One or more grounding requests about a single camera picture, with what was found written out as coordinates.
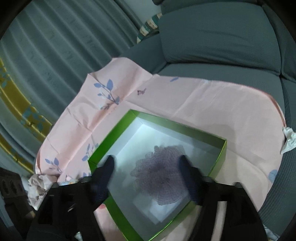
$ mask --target white wall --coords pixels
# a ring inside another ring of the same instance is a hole
[[[145,23],[153,15],[161,12],[160,6],[154,5],[152,0],[124,0],[138,18]]]

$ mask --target gray curtain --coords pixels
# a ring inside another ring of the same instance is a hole
[[[140,24],[122,0],[33,0],[2,37],[0,58],[30,106],[54,124],[87,73],[136,43]],[[1,99],[0,111],[0,134],[33,163],[42,140]]]

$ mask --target box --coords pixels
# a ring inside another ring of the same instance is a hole
[[[115,156],[115,170],[108,186],[110,196],[105,205],[128,241],[164,238],[195,206],[188,195],[175,203],[158,205],[135,190],[135,177],[130,172],[136,161],[156,145],[182,146],[193,166],[215,178],[225,160],[227,140],[135,110],[122,117],[90,157],[89,165],[93,171],[107,155]]]

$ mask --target curtain fold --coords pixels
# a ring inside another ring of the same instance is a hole
[[[125,6],[121,0],[33,0],[3,35],[0,135],[25,163],[34,163],[87,73],[136,43],[140,22]]]

